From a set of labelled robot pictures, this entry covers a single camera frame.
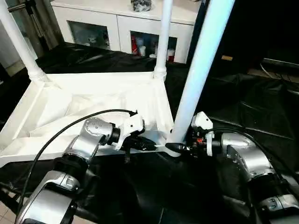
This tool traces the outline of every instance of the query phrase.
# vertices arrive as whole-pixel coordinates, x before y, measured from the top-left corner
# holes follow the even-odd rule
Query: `black plastic sheet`
[[[75,44],[63,44],[37,60],[46,73],[153,71],[155,59],[132,56]],[[175,118],[188,66],[167,64],[165,86]],[[0,88],[5,121],[29,84],[26,70]],[[278,154],[293,170],[299,170],[299,87],[284,80],[245,74],[224,74],[213,65],[196,112],[204,111],[214,126],[237,126]],[[6,97],[12,94],[10,101]],[[246,192],[238,169],[227,159],[188,156],[171,158],[164,153],[137,154],[130,165],[123,156],[95,158],[95,177],[80,200],[85,218],[99,223],[250,223]],[[284,168],[277,162],[279,169]],[[9,163],[0,169],[0,182],[19,192],[30,162]],[[52,168],[39,161],[28,193]],[[240,202],[232,203],[230,198]],[[226,206],[234,204],[234,209]]]

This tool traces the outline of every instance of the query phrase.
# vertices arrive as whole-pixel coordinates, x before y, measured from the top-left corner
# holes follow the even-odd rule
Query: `white pole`
[[[154,69],[155,78],[166,79],[166,56],[169,38],[169,29],[171,21],[173,0],[163,0],[162,18],[161,18],[161,30],[158,44],[157,63]]]
[[[183,142],[235,0],[211,0],[167,142]]]
[[[46,80],[45,73],[36,64],[18,25],[7,9],[5,0],[0,0],[0,20],[28,70],[31,80]]]

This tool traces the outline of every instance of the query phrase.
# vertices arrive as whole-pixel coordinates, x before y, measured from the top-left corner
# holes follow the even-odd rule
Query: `black cable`
[[[291,177],[297,182],[297,184],[299,185],[299,178],[297,177],[297,174],[292,171],[289,166],[278,156],[276,155],[274,152],[271,152],[270,150],[268,150],[266,147],[262,146],[260,143],[258,143],[252,136],[250,136],[249,134],[240,131],[238,129],[235,128],[230,128],[230,127],[215,127],[215,128],[211,128],[209,130],[206,130],[206,132],[235,132],[238,133],[240,135],[245,136],[246,138],[248,138],[249,140],[251,140],[253,143],[255,143],[255,145],[257,147],[259,147],[261,149],[261,151],[264,154],[269,154],[271,155],[274,159],[276,159],[277,161],[279,161],[281,163],[281,165],[289,172],[289,174],[291,175]]]
[[[49,141],[47,141],[47,143],[42,147],[42,149],[38,152],[38,154],[36,155],[35,159],[33,160],[32,162],[32,165],[31,165],[31,168],[28,172],[28,175],[27,175],[27,178],[26,178],[26,181],[25,181],[25,184],[24,184],[24,188],[23,188],[23,191],[22,191],[22,194],[21,194],[21,197],[20,197],[20,202],[19,202],[19,208],[18,208],[18,212],[17,212],[17,215],[16,215],[16,218],[15,218],[15,224],[16,224],[16,221],[17,221],[17,217],[20,213],[20,210],[23,206],[23,201],[24,201],[24,197],[25,197],[25,194],[26,194],[26,188],[28,186],[28,183],[29,183],[29,179],[31,177],[31,173],[39,159],[39,157],[41,156],[41,154],[43,153],[43,151],[46,149],[46,147],[55,139],[57,138],[62,132],[64,132],[65,130],[67,130],[68,128],[70,128],[71,126],[85,120],[85,119],[88,119],[88,118],[91,118],[93,116],[96,116],[96,115],[99,115],[99,114],[103,114],[103,113],[108,113],[108,112],[126,112],[126,113],[129,113],[130,116],[133,116],[135,114],[137,114],[137,112],[133,112],[133,111],[129,111],[129,110],[123,110],[123,109],[111,109],[111,110],[105,110],[105,111],[100,111],[100,112],[96,112],[96,113],[93,113],[93,114],[90,114],[90,115],[87,115],[85,117],[82,117],[72,123],[70,123],[69,125],[67,125],[66,127],[64,127],[63,129],[61,129],[59,132],[57,132]]]

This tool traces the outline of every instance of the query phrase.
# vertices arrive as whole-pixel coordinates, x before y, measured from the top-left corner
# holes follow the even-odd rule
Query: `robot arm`
[[[76,212],[75,195],[98,145],[113,145],[119,150],[132,133],[144,131],[143,119],[136,114],[120,126],[99,118],[85,121],[80,135],[73,139],[63,156],[56,160],[30,198],[23,205],[16,224],[70,224]]]
[[[284,223],[287,219],[299,223],[299,202],[290,192],[285,179],[274,169],[267,156],[247,137],[237,133],[214,134],[203,130],[213,128],[211,120],[200,112],[191,122],[187,144],[167,143],[169,149],[189,151],[197,157],[199,153],[217,155],[231,159],[240,169],[247,183],[250,200],[262,223]]]

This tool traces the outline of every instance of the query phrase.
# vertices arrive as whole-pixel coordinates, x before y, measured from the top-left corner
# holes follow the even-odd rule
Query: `floor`
[[[15,214],[8,207],[6,207],[2,202],[0,202],[0,224],[13,224],[14,220],[15,220]],[[75,216],[72,224],[94,224],[94,223]]]

